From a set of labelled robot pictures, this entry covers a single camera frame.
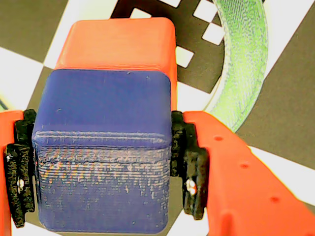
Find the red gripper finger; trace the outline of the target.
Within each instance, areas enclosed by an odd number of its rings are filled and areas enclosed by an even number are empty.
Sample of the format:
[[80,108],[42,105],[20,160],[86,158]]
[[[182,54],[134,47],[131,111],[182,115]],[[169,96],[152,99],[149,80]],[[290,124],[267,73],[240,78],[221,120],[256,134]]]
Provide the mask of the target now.
[[315,216],[215,117],[173,111],[171,175],[183,210],[208,217],[211,236],[312,236]]
[[0,234],[11,235],[11,224],[25,225],[25,215],[34,212],[33,109],[0,114]]

